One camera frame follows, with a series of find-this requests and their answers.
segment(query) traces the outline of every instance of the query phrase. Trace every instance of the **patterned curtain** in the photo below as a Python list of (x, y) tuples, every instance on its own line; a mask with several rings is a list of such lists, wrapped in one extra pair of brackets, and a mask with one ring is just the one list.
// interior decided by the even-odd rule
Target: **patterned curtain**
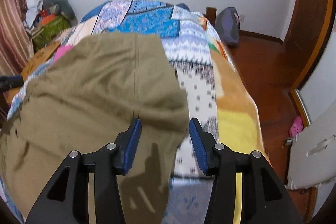
[(0, 75), (17, 75), (33, 56), (23, 21), (26, 0), (0, 0)]

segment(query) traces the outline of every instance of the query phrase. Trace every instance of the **pink crocs shoe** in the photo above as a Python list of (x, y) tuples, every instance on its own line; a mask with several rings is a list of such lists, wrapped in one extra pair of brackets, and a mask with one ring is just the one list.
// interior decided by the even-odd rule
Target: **pink crocs shoe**
[(304, 129), (303, 127), (303, 121), (300, 116), (297, 116), (289, 130), (289, 136), (291, 138), (294, 138), (296, 135), (298, 135), (302, 130)]

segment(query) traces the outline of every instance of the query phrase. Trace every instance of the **baseboard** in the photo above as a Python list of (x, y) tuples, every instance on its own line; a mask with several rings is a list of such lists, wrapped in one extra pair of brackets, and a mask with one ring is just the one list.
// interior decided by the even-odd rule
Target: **baseboard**
[(303, 104), (303, 101), (300, 97), (299, 90), (290, 89), (289, 93), (291, 97), (293, 98), (293, 101), (296, 105), (297, 110), (299, 111), (304, 127), (308, 127), (309, 125), (311, 125), (311, 122), (310, 122), (308, 113), (305, 109), (305, 105)]
[(243, 36), (246, 36), (246, 37), (261, 38), (261, 39), (277, 42), (277, 43), (280, 43), (280, 44), (283, 43), (283, 41), (280, 38), (272, 37), (270, 35), (266, 35), (266, 34), (262, 34), (262, 33), (256, 33), (256, 32), (249, 32), (249, 31), (240, 30), (239, 31), (239, 35), (243, 35)]

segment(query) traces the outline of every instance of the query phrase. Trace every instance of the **blue gripper pad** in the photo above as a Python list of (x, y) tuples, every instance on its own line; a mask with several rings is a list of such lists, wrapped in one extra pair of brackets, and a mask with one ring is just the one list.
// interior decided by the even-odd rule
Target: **blue gripper pad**
[(132, 119), (128, 130), (119, 133), (115, 139), (118, 147), (118, 154), (115, 156), (114, 167), (117, 175), (126, 175), (132, 168), (135, 153), (141, 135), (141, 120)]
[(213, 171), (219, 167), (219, 160), (212, 150), (216, 144), (215, 138), (211, 133), (203, 131), (197, 118), (190, 120), (189, 134), (199, 168), (206, 176), (213, 175)]

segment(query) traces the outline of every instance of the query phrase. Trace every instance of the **curtain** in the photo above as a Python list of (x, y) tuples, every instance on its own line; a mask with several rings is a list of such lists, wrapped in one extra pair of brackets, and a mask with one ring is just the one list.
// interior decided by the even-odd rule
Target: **curtain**
[(23, 21), (26, 0), (0, 0), (0, 75), (18, 75), (33, 56)]

